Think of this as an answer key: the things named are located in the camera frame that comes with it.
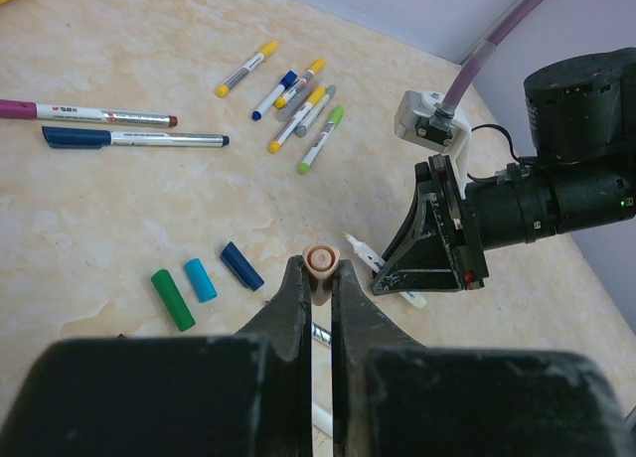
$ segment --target purple tube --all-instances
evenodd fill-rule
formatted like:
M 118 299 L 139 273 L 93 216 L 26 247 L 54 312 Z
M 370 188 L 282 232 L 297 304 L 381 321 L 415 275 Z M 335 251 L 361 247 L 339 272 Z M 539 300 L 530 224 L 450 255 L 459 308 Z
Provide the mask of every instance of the purple tube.
M 462 96 L 477 76 L 486 61 L 495 52 L 499 44 L 544 0 L 522 0 L 515 9 L 499 24 L 495 31 L 475 50 L 464 63 L 461 72 L 455 78 L 444 101 L 439 107 L 444 113 L 453 115 Z
M 0 99 L 0 117 L 35 119 L 38 117 L 38 108 L 35 102 Z

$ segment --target green marker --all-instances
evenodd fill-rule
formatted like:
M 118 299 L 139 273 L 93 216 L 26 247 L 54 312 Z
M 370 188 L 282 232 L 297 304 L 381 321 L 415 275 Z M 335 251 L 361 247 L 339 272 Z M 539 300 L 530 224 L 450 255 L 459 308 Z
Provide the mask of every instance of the green marker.
M 327 144 L 329 136 L 342 119 L 344 113 L 345 106 L 343 106 L 342 104 L 338 104 L 334 108 L 334 110 L 331 112 L 331 116 L 329 116 L 329 120 L 327 120 L 327 124 L 325 124 L 325 128 L 320 132 L 320 134 L 318 134 L 316 142 L 313 143 L 313 145 L 309 148 L 309 151 L 307 151 L 307 154 L 305 155 L 303 160 L 300 161 L 300 164 L 298 164 L 298 174 L 304 176 L 309 172 L 311 164 L 316 160 L 316 156 L 318 156 L 318 153 L 322 150 L 323 147 L 325 147 L 325 144 Z
M 168 308 L 168 312 L 172 319 L 175 320 L 179 331 L 186 331 L 188 328 L 195 326 L 195 319 L 192 317 L 188 306 L 186 306 L 186 302 L 183 301 L 183 297 L 179 293 L 179 289 L 168 270 L 159 270 L 152 275 L 150 281 L 155 285 L 161 301 Z

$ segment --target tabletop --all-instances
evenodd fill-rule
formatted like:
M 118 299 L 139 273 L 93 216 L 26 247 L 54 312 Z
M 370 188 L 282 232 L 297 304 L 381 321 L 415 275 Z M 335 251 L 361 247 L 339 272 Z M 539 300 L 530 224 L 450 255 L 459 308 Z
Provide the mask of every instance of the tabletop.
M 216 97 L 225 76 L 269 39 L 278 51 Z M 378 252 L 390 243 L 410 205 L 413 165 L 430 154 L 394 136 L 399 101 L 407 89 L 445 91 L 458 71 L 294 0 L 12 0 L 0 6 L 0 51 L 3 98 L 166 112 L 179 117 L 178 132 L 231 138 L 223 149 L 54 150 L 43 122 L 0 119 L 0 418 L 56 340 L 179 335 L 149 280 L 160 268 L 171 271 L 197 321 L 183 335 L 236 331 L 306 245 L 338 246 L 368 287 L 369 271 L 342 232 Z M 320 80 L 337 85 L 332 104 L 346 111 L 299 176 L 316 130 L 271 155 L 281 124 L 271 113 L 249 116 L 287 70 L 319 57 L 327 59 Z M 523 94 L 521 84 L 511 87 Z M 493 121 L 474 89 L 462 105 L 471 124 Z M 475 135 L 472 151 L 476 175 L 510 162 L 494 132 Z M 264 278 L 258 291 L 242 288 L 219 260 L 230 240 Z M 372 299 L 427 346 L 583 353 L 624 409 L 634 406 L 636 337 L 572 240 L 486 255 L 491 278 L 482 290 L 429 293 L 421 310 L 397 295 Z M 219 291 L 208 304 L 197 302 L 182 270 L 195 257 Z M 328 326 L 328 307 L 314 319 Z M 328 408 L 330 389 L 329 353 L 315 344 L 314 399 Z

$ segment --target purple marker cap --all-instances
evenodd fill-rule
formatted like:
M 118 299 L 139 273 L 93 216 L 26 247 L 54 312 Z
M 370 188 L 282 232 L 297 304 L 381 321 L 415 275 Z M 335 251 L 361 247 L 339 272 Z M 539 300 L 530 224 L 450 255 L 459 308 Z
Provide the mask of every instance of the purple marker cap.
M 35 102 L 0 99 L 0 117 L 35 119 L 38 117 L 38 108 L 36 107 Z

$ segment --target robot end effector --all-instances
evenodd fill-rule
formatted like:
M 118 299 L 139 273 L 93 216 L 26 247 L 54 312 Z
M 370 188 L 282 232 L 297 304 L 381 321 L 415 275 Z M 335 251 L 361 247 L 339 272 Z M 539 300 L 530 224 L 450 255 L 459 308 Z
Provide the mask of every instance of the robot end effector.
M 485 250 L 634 217 L 636 49 L 565 60 L 524 86 L 537 157 L 514 156 L 472 182 L 461 109 L 445 113 L 432 91 L 404 95 L 397 136 L 441 154 L 415 166 L 413 202 L 375 294 L 479 288 Z

